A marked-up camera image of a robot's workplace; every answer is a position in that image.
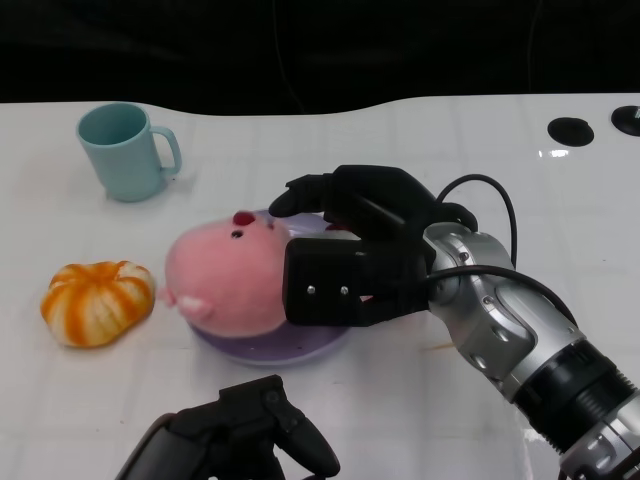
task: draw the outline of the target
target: table surface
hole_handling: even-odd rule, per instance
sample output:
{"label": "table surface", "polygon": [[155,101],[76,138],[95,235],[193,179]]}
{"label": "table surface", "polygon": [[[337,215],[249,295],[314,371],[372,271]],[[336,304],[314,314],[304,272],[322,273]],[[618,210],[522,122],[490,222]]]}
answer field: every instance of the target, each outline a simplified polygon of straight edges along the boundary
{"label": "table surface", "polygon": [[[137,204],[106,198],[75,138],[77,120],[97,103],[0,105],[0,478],[112,479],[160,414],[273,372],[333,445],[340,478],[555,478],[556,454],[516,409],[455,350],[432,348],[449,337],[429,314],[353,331],[307,365],[259,369],[221,357],[161,304],[115,345],[62,348],[39,302],[67,263],[127,259],[162,284],[181,232],[264,207],[305,173],[394,165],[434,192],[483,173],[513,198],[519,269],[564,298],[593,343],[639,383],[640,138],[609,121],[634,104],[640,95],[416,98],[303,117],[146,106],[153,124],[175,132],[184,168]],[[554,142],[546,127],[562,116],[587,120],[594,142]],[[466,184],[451,200],[508,245],[506,212],[490,187]],[[278,456],[288,478],[304,476]]]}

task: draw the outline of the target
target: dark wall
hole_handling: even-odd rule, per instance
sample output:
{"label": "dark wall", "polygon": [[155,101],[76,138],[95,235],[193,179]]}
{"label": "dark wall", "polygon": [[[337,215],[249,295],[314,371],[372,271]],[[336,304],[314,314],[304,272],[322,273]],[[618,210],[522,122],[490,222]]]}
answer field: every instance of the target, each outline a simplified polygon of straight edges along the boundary
{"label": "dark wall", "polygon": [[233,115],[640,90],[638,0],[544,0],[531,36],[538,1],[0,0],[0,101]]}

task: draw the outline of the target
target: pink plush toy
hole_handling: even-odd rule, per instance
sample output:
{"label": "pink plush toy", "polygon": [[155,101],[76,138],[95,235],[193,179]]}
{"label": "pink plush toy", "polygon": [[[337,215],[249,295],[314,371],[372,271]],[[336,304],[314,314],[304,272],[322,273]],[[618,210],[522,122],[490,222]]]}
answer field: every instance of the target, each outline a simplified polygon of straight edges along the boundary
{"label": "pink plush toy", "polygon": [[159,296],[195,327],[217,337],[271,332],[285,322],[284,252],[289,233],[251,212],[184,233],[165,263]]}

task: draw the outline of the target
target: plush toy ear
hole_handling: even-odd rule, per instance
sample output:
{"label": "plush toy ear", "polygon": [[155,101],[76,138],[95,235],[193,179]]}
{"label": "plush toy ear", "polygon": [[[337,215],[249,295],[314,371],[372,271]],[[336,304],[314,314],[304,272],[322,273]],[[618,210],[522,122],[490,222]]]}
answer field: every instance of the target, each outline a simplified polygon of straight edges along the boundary
{"label": "plush toy ear", "polygon": [[187,318],[202,320],[213,313],[213,305],[194,297],[179,297],[178,310]]}
{"label": "plush toy ear", "polygon": [[167,287],[158,290],[158,298],[162,300],[167,307],[173,307],[176,304],[175,297]]}

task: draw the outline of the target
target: white striped pumpkin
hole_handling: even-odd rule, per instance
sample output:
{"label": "white striped pumpkin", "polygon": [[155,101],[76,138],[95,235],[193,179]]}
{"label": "white striped pumpkin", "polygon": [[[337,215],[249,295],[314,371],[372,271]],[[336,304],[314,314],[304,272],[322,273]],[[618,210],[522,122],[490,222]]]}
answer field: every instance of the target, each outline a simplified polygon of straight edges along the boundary
{"label": "white striped pumpkin", "polygon": [[154,290],[149,271],[131,262],[67,265],[51,280],[40,313],[58,342],[97,347],[146,318]]}

